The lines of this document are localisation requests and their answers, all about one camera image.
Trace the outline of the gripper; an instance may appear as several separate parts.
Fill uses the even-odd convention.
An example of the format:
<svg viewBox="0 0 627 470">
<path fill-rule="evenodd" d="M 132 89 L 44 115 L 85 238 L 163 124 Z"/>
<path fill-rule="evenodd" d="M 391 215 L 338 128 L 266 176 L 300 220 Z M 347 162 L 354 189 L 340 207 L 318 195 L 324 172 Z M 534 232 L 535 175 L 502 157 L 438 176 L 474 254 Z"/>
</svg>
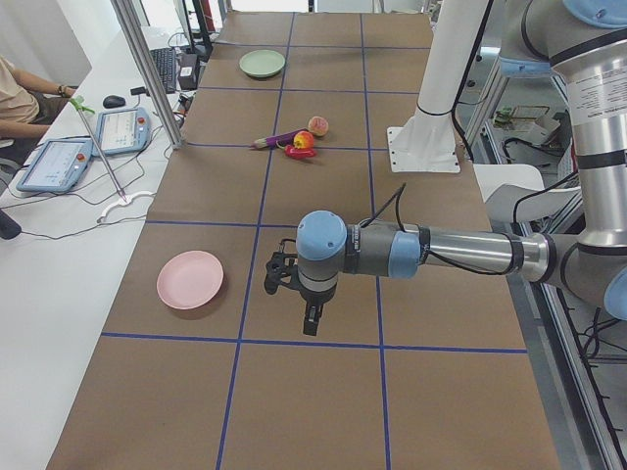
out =
<svg viewBox="0 0 627 470">
<path fill-rule="evenodd" d="M 303 333 L 307 336 L 316 336 L 319 321 L 322 317 L 323 304 L 333 299 L 337 282 L 337 270 L 311 270 L 298 267 L 299 292 L 308 302 L 306 304 Z"/>
</svg>

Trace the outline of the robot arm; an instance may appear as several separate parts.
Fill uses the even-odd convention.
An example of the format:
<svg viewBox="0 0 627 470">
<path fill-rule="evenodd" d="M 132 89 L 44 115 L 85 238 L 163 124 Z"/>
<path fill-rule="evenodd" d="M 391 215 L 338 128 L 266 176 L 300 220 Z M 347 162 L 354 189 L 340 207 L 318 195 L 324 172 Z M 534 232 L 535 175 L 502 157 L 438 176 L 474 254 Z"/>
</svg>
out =
<svg viewBox="0 0 627 470">
<path fill-rule="evenodd" d="M 330 211 L 300 222 L 303 331 L 315 335 L 340 273 L 409 278 L 423 264 L 486 275 L 522 274 L 626 315 L 626 5 L 622 1 L 511 1 L 504 62 L 546 64 L 565 81 L 586 225 L 578 235 L 515 237 L 365 221 Z"/>
</svg>

